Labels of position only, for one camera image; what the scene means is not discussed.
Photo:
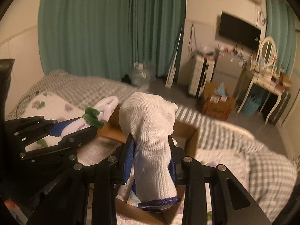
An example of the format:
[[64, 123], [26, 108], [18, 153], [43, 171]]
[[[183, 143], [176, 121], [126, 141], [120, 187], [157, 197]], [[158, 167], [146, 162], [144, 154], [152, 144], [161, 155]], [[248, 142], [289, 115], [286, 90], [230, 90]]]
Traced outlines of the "grey mini fridge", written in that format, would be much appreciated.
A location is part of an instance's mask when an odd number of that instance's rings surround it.
[[228, 93], [234, 95], [243, 64], [240, 57], [219, 51], [212, 81], [217, 84], [224, 83]]

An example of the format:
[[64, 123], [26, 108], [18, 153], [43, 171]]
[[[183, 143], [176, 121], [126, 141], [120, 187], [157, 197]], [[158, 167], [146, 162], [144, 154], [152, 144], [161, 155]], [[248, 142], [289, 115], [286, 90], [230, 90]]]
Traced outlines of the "grey checked bedsheet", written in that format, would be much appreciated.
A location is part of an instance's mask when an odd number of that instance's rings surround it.
[[[38, 95], [47, 92], [54, 93], [71, 105], [84, 110], [109, 96], [116, 96], [120, 101], [125, 101], [137, 92], [137, 88], [106, 78], [79, 77], [56, 70], [33, 85], [6, 116], [6, 120], [21, 118], [29, 103]], [[175, 116], [178, 121], [197, 128], [199, 137], [196, 155], [204, 150], [233, 150], [241, 155], [248, 167], [248, 192], [268, 219], [275, 221], [295, 186], [295, 165], [286, 156], [271, 151], [238, 127], [218, 123], [185, 106], [179, 106]]]

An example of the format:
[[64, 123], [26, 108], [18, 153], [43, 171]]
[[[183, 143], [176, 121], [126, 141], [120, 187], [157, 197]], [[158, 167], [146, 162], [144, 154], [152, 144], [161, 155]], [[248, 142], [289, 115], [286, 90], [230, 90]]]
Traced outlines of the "black wall television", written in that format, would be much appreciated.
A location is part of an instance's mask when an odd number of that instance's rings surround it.
[[259, 47], [261, 30], [248, 22], [222, 12], [219, 36], [246, 46], [251, 50], [257, 50]]

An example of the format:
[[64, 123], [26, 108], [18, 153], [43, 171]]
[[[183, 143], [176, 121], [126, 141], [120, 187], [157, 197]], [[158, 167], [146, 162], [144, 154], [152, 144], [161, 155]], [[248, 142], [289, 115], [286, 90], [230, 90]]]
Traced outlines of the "white drawer cabinet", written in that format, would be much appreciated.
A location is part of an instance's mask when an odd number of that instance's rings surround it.
[[214, 72], [215, 60], [211, 56], [200, 54], [191, 57], [192, 72], [189, 82], [189, 95], [200, 97], [204, 91], [206, 83], [210, 82]]

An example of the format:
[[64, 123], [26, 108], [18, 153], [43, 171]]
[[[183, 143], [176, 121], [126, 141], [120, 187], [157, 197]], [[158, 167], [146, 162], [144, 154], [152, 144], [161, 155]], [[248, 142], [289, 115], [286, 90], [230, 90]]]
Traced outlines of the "white floral quilt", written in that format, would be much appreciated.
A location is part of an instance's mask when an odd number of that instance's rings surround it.
[[[166, 107], [171, 107], [171, 116], [175, 116], [175, 111], [172, 110], [174, 104], [167, 103], [166, 100], [163, 100], [160, 96], [157, 98], [159, 100], [159, 105], [163, 106], [163, 109], [166, 110]], [[58, 122], [69, 120], [75, 117], [81, 117], [84, 114], [83, 110], [80, 110], [78, 107], [75, 107], [63, 100], [58, 95], [54, 93], [47, 92], [45, 94], [40, 94], [35, 97], [27, 106], [22, 117], [32, 117], [42, 115], [45, 119], [53, 119]], [[29, 147], [26, 147], [26, 151], [32, 151], [36, 149], [46, 148], [50, 146], [57, 145], [57, 142], [62, 138], [55, 136], [45, 137], [33, 144], [30, 144]], [[78, 152], [78, 160], [80, 163], [85, 166], [90, 166], [97, 164], [102, 161], [104, 158], [108, 157], [113, 151], [116, 150], [121, 143], [109, 140], [105, 137], [95, 137], [90, 143], [86, 144], [84, 147], [80, 148]], [[229, 170], [235, 175], [235, 177], [241, 182], [241, 184], [248, 190], [249, 189], [249, 174], [247, 170], [247, 165], [242, 160], [242, 156], [235, 153], [233, 150], [213, 150], [213, 151], [200, 151], [200, 154], [196, 155], [197, 160], [202, 164], [208, 165], [210, 167], [215, 167], [217, 164], [225, 164]], [[128, 205], [137, 207], [138, 200], [133, 194], [133, 191], [125, 191], [129, 184], [121, 186], [121, 193], [117, 195], [119, 200], [124, 200]], [[207, 197], [207, 218], [209, 220], [208, 224], [212, 224], [212, 219], [209, 218], [209, 213], [211, 215], [211, 198], [209, 194], [209, 185], [205, 185]], [[180, 224], [183, 216], [183, 201], [181, 202], [180, 209], [175, 216], [171, 224]], [[88, 207], [87, 212], [87, 224], [91, 224], [91, 215], [92, 208]], [[117, 213], [117, 224], [145, 224], [140, 221], [131, 219], [125, 215]]]

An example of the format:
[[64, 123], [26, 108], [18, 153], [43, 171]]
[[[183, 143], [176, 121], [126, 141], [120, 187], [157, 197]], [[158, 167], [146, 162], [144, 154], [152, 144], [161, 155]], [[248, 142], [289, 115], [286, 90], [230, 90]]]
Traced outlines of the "open cardboard box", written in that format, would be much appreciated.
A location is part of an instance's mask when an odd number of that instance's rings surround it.
[[194, 157], [198, 146], [197, 128], [176, 120], [177, 105], [158, 98], [155, 103], [123, 103], [98, 136], [124, 141], [132, 134], [135, 143], [133, 161], [137, 197], [143, 211], [161, 212], [167, 222], [173, 220], [183, 203], [184, 187], [176, 185], [169, 173], [171, 150], [169, 136], [185, 137], [184, 152]]

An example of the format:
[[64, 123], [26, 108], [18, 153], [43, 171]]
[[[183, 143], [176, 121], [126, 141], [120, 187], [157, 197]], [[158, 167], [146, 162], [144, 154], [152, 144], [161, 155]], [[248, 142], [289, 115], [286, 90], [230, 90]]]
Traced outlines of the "teal right curtain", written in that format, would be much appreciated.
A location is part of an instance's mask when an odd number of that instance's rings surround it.
[[265, 0], [267, 13], [266, 36], [272, 37], [278, 50], [276, 65], [290, 75], [296, 53], [296, 19], [284, 0]]

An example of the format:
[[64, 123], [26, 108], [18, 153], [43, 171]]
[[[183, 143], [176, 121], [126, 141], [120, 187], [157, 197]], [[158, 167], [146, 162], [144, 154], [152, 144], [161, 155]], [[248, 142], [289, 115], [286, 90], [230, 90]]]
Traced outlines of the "white oval vanity mirror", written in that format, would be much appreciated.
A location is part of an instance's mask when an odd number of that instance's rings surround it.
[[271, 67], [277, 60], [278, 50], [272, 37], [265, 37], [260, 43], [256, 61], [263, 68]]

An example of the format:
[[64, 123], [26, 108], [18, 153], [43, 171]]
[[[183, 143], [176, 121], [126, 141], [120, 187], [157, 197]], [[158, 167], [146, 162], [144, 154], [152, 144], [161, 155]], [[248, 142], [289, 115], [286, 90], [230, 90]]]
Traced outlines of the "blue waste basket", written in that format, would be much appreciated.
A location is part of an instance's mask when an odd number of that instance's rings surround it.
[[241, 110], [241, 112], [245, 116], [252, 116], [255, 114], [255, 112], [258, 110], [259, 106], [261, 105], [262, 97], [255, 94], [250, 94]]

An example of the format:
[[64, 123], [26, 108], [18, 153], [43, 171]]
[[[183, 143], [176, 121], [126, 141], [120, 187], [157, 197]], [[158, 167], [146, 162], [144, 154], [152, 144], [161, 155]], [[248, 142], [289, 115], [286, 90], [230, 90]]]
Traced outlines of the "clear water jug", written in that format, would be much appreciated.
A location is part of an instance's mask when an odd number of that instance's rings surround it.
[[135, 62], [133, 70], [130, 72], [131, 84], [140, 90], [147, 92], [150, 86], [150, 73], [142, 63]]

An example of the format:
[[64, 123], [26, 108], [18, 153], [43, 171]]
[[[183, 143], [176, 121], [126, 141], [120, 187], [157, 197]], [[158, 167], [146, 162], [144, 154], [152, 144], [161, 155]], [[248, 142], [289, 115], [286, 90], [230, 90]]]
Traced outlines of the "white dressing table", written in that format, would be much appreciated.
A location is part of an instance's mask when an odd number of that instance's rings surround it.
[[238, 113], [241, 112], [249, 95], [261, 96], [262, 101], [258, 110], [263, 114], [265, 123], [273, 125], [279, 121], [291, 98], [288, 90], [259, 73], [251, 71], [248, 66], [242, 69], [234, 95], [239, 104]]

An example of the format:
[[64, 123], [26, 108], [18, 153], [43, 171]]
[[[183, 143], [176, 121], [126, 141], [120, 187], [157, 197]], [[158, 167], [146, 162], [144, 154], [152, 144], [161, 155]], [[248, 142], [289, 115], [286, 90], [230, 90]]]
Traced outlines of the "teal curtain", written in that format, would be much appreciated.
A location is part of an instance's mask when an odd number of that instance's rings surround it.
[[166, 76], [183, 28], [186, 0], [40, 0], [44, 73], [121, 80], [136, 62]]
[[276, 65], [290, 75], [296, 53], [296, 19], [284, 0], [265, 0], [267, 13], [266, 36], [272, 37], [278, 50]]

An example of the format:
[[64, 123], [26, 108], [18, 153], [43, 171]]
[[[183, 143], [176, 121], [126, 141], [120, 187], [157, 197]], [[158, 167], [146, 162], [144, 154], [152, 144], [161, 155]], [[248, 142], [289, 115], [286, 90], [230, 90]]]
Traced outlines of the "teal left curtain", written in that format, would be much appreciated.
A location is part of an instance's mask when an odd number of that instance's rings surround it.
[[121, 80], [136, 62], [166, 76], [183, 28], [186, 0], [40, 0], [44, 73]]

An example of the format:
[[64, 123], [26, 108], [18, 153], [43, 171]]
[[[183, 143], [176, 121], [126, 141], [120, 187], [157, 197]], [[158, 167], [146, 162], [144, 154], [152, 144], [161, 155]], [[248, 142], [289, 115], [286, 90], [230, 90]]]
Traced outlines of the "brown floor cardboard box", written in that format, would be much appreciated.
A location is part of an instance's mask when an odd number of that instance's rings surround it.
[[216, 94], [219, 85], [214, 82], [206, 83], [200, 101], [200, 113], [212, 118], [227, 120], [236, 105], [236, 98], [225, 88], [226, 95]]

